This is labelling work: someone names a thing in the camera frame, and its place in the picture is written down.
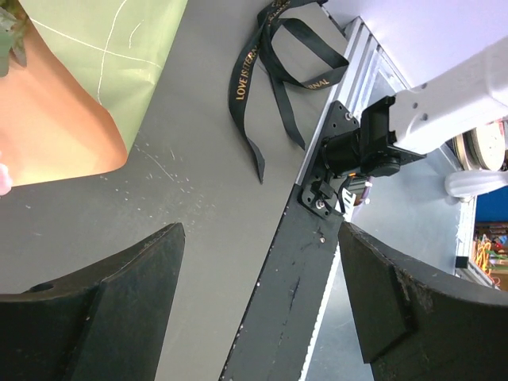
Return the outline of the green orange wrapping paper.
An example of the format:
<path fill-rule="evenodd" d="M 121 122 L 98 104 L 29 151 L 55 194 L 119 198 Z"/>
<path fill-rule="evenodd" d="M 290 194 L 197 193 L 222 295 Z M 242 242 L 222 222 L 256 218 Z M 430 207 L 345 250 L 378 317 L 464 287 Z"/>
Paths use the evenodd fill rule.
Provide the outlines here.
<path fill-rule="evenodd" d="M 2 192 L 122 167 L 187 4 L 19 2 L 27 66 L 1 77 Z"/>

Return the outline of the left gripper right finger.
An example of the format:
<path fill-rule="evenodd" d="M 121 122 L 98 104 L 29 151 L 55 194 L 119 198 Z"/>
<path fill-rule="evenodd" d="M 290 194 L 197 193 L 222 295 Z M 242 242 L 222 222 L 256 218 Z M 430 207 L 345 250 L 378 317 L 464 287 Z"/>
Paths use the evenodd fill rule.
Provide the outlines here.
<path fill-rule="evenodd" d="M 505 380 L 507 293 L 450 275 L 351 223 L 338 233 L 363 361 L 376 380 Z"/>

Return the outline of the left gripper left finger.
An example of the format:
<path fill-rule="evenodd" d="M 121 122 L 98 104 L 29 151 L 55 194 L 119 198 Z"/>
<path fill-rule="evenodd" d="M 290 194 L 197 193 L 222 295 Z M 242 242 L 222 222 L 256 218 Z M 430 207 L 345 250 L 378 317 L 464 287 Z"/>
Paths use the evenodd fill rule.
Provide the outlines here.
<path fill-rule="evenodd" d="M 4 380 L 152 380 L 185 247 L 179 223 L 1 297 Z"/>

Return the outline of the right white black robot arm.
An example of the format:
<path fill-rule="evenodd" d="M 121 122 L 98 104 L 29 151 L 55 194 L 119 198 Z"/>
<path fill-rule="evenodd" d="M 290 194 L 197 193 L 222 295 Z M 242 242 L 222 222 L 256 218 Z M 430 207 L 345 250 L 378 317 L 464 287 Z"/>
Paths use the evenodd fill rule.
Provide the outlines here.
<path fill-rule="evenodd" d="M 321 157 L 336 177 L 392 176 L 453 137 L 506 114 L 502 38 L 434 79 L 373 103 L 358 128 L 324 141 Z"/>

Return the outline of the pink flower bunch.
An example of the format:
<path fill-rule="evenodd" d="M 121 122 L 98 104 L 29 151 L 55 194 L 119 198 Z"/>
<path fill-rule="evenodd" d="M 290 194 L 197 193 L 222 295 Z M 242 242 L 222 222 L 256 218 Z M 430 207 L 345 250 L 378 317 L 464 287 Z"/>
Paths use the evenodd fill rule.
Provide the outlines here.
<path fill-rule="evenodd" d="M 1 77 L 9 74 L 10 61 L 27 66 L 25 35 L 29 16 L 18 0 L 1 1 Z"/>

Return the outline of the black gold-lettered ribbon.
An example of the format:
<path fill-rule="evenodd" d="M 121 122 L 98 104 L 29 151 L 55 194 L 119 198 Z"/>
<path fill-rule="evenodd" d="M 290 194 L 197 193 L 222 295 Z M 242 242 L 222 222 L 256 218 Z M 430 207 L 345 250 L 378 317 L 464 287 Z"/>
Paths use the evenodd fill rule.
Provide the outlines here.
<path fill-rule="evenodd" d="M 283 13 L 288 10 L 309 4 L 309 1 L 273 1 L 265 6 L 257 14 L 257 30 L 242 48 L 233 65 L 229 80 L 229 112 L 237 130 L 252 154 L 259 181 L 264 180 L 265 159 L 259 147 L 248 137 L 245 129 L 245 111 L 256 61 L 261 60 L 267 71 L 279 115 L 287 135 L 302 149 L 306 147 L 306 143 L 298 130 L 291 101 L 284 84 L 289 83 L 292 86 L 307 90 L 325 89 L 338 84 L 343 79 L 349 66 L 349 61 L 330 47 L 302 19 L 282 17 Z M 298 81 L 291 75 L 275 53 L 272 44 L 273 37 L 281 27 L 328 65 L 329 70 L 304 82 Z"/>

